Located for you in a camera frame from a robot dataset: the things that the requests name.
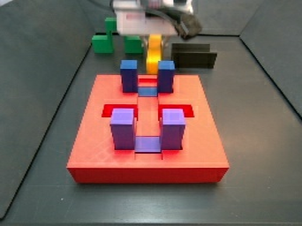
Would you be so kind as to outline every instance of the gray wall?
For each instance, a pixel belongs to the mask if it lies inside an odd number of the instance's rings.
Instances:
[[[106,17],[114,17],[110,0],[79,0],[95,31],[106,31]],[[241,35],[263,0],[194,0],[195,13],[203,24],[203,34]]]
[[[302,115],[302,1],[266,0],[241,38]]]
[[[15,0],[0,7],[0,218],[92,35],[75,0]]]
[[[263,0],[195,0],[202,34],[241,35]]]

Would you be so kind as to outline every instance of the purple block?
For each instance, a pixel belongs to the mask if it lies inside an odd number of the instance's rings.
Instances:
[[[182,109],[163,109],[161,124],[162,150],[181,150],[186,129],[186,118]]]
[[[111,133],[115,150],[135,149],[135,110],[114,109],[111,116]]]
[[[134,124],[134,109],[114,109],[110,124]]]
[[[159,154],[161,152],[159,137],[137,137],[137,153]]]
[[[182,109],[163,109],[163,124],[186,125],[185,111]]]
[[[183,134],[185,134],[185,126],[178,127],[177,125],[170,125],[170,126],[162,125],[161,149],[182,150]]]

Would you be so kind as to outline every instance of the toy block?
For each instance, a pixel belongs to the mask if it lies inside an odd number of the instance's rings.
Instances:
[[[106,32],[116,32],[116,18],[106,18]]]
[[[125,93],[138,92],[137,60],[122,60],[121,75]]]
[[[158,74],[158,62],[162,60],[162,35],[151,34],[149,37],[146,71]]]
[[[185,117],[194,117],[194,109],[190,104],[159,104],[158,105],[158,118],[163,117],[163,109],[182,109]]]
[[[112,38],[108,35],[95,35],[92,37],[92,48],[95,53],[114,53]]]
[[[213,69],[217,53],[210,52],[210,44],[174,43],[171,59],[175,61],[177,68]]]
[[[175,63],[161,61],[158,63],[158,92],[174,93]]]
[[[114,109],[111,116],[111,124],[133,125],[135,119],[134,109]]]
[[[137,137],[135,151],[141,154],[161,153],[159,137]]]
[[[139,36],[126,36],[125,46],[127,54],[142,54],[145,53],[143,43]]]
[[[162,154],[115,151],[111,118],[100,117],[100,113],[104,104],[121,104],[121,100],[123,104],[138,104],[139,115],[143,109],[141,104],[146,105],[150,100],[153,103],[149,104],[155,105],[153,108],[157,109],[155,97],[134,97],[137,94],[123,94],[119,76],[96,77],[67,164],[75,181],[84,184],[219,182],[227,172],[229,162],[199,77],[177,75],[175,92],[158,96],[162,105],[189,104],[194,108],[195,117],[186,119],[181,151],[162,150]],[[154,110],[146,106],[146,112]]]
[[[157,97],[157,87],[139,87],[138,88],[139,97]]]
[[[138,106],[137,136],[159,137],[161,127],[157,97],[138,97]]]
[[[185,112],[182,109],[163,109],[161,132],[161,148],[163,150],[181,150],[186,129]]]
[[[115,150],[134,150],[135,149],[134,109],[114,109],[110,126],[114,137]]]

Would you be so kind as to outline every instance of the gray table surface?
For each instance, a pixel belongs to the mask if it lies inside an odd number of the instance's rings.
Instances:
[[[302,222],[302,126],[237,37],[201,37],[218,52],[201,75],[230,171],[215,185],[78,185],[66,163],[96,74],[118,73],[123,54],[91,50],[68,90],[3,223]]]

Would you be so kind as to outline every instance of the black object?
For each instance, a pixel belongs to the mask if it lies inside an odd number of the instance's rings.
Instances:
[[[214,68],[217,53],[210,52],[210,44],[174,43],[171,60],[177,68]]]
[[[75,0],[23,0],[0,7],[0,218],[24,179],[92,35]]]
[[[202,32],[202,25],[194,14],[166,7],[155,10],[146,8],[146,15],[150,16],[150,14],[170,21],[175,27],[178,35],[186,41],[197,37]]]

